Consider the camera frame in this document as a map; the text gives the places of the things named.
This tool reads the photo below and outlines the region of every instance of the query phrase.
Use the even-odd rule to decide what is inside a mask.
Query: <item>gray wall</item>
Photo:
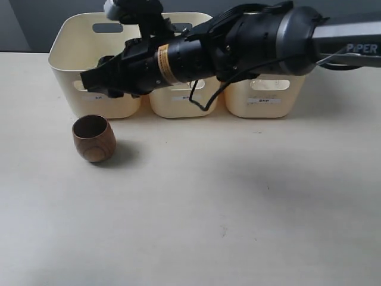
[[[9,0],[0,0],[0,51],[29,51]]]
[[[48,52],[64,20],[72,15],[102,11],[105,0],[10,0],[33,51]],[[215,15],[240,3],[275,4],[281,0],[162,0],[166,12],[197,11]],[[296,0],[326,16],[381,11],[380,0]]]

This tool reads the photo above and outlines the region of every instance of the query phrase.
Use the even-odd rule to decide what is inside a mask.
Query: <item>wooden cup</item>
[[[73,138],[78,153],[91,163],[111,158],[117,146],[110,123],[99,115],[78,119],[73,125]]]

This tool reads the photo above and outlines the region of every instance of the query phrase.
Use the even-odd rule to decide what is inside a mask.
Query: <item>wood grain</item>
[[[91,163],[111,158],[116,149],[116,139],[110,123],[98,115],[78,119],[73,125],[73,139],[78,153]]]

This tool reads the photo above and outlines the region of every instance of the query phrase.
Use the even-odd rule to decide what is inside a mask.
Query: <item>storage bin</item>
[[[227,109],[238,117],[278,118],[287,115],[299,95],[305,76],[261,74],[225,89]]]
[[[170,18],[173,24],[190,23],[193,26],[208,21],[211,18],[211,16],[203,13],[164,13],[163,15],[165,18]],[[200,110],[196,105],[188,101],[192,87],[193,83],[183,83],[151,92],[149,99],[153,111],[165,118],[198,117],[206,116],[213,112],[217,100],[207,112]],[[219,87],[220,82],[216,77],[200,80],[193,98],[205,106]]]
[[[139,37],[137,25],[122,26],[108,20],[104,13],[75,15],[63,24],[52,46],[49,64],[76,116],[98,114],[116,119],[129,117],[139,109],[139,98],[125,94],[114,99],[88,92],[80,78],[80,73],[96,67],[101,57],[121,53],[126,40]]]

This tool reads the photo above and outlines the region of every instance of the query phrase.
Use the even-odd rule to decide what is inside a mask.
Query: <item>cup rim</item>
[[[78,135],[75,133],[75,131],[74,131],[74,127],[75,127],[75,125],[77,125],[77,123],[78,123],[80,120],[85,119],[85,118],[87,118],[87,117],[98,117],[98,118],[103,119],[103,120],[106,122],[106,128],[105,128],[100,134],[98,134],[97,136],[94,136],[94,137],[84,138],[84,137],[78,136]],[[78,139],[83,139],[83,140],[90,140],[90,139],[95,139],[95,138],[97,138],[97,137],[102,136],[102,135],[107,131],[107,127],[109,127],[109,125],[110,125],[110,124],[109,124],[109,122],[108,122],[108,120],[107,120],[106,117],[101,116],[101,115],[98,115],[98,114],[88,114],[88,115],[85,115],[85,116],[82,116],[82,117],[78,118],[78,119],[74,122],[73,126],[71,127],[71,130],[72,130],[72,132],[73,132],[73,134],[74,134],[74,136],[75,136],[76,138],[78,138]]]

